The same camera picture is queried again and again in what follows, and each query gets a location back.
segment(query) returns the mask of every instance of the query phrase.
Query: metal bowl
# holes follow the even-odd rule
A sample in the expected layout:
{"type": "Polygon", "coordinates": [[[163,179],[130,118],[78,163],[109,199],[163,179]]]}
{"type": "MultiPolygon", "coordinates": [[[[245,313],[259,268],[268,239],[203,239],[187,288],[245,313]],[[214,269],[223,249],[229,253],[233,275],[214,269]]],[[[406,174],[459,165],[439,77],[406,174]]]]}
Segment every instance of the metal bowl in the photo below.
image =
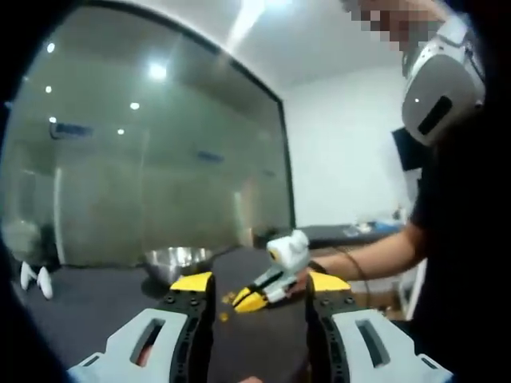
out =
{"type": "Polygon", "coordinates": [[[171,285],[181,275],[211,269],[213,252],[200,247],[168,247],[145,252],[145,269],[158,282],[171,285]]]}

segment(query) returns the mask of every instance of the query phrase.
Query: white ceiling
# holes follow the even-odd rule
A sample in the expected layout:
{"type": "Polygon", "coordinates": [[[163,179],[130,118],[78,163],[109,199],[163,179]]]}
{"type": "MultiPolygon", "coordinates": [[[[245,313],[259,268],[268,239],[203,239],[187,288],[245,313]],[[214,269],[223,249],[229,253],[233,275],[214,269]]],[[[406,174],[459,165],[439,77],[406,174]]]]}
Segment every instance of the white ceiling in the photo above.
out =
{"type": "MultiPolygon", "coordinates": [[[[128,0],[226,47],[242,0],[128,0]]],[[[288,0],[268,8],[232,53],[282,96],[290,87],[354,70],[400,65],[381,36],[362,31],[339,0],[288,0]]]]}

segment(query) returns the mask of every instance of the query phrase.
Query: white wall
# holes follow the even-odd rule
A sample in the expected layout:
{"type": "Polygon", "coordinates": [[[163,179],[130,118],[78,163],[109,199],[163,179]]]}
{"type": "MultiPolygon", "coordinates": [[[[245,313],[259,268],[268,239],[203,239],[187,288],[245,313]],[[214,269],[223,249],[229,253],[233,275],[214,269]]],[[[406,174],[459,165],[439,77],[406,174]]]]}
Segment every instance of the white wall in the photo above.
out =
{"type": "Polygon", "coordinates": [[[299,226],[387,217],[410,192],[391,132],[402,127],[400,67],[366,69],[284,96],[299,226]]]}

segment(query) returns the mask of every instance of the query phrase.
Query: glass wall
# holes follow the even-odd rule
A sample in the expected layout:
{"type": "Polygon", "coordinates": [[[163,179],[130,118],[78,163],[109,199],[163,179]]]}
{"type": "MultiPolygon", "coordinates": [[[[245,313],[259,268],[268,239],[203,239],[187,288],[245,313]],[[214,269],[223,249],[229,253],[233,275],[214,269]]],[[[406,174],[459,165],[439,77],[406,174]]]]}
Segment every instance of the glass wall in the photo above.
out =
{"type": "Polygon", "coordinates": [[[4,240],[24,260],[51,227],[58,258],[76,266],[245,244],[291,225],[284,140],[278,101],[214,49],[82,7],[41,47],[11,105],[4,240]]]}

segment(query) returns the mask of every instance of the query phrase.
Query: black cable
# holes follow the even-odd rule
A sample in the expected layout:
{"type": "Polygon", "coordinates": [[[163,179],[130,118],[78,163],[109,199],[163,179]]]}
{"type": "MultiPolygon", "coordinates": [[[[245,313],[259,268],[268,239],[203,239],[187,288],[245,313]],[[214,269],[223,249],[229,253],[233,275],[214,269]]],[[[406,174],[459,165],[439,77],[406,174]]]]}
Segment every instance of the black cable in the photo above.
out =
{"type": "Polygon", "coordinates": [[[353,263],[355,268],[357,269],[357,272],[360,275],[360,278],[364,281],[364,286],[366,287],[366,307],[370,308],[370,290],[369,290],[369,283],[367,282],[366,273],[364,273],[362,271],[362,268],[360,267],[358,262],[355,261],[355,258],[353,258],[353,256],[350,254],[349,251],[344,250],[341,247],[334,247],[334,249],[343,253],[346,256],[346,258],[348,258],[351,261],[351,263],[353,263]]]}

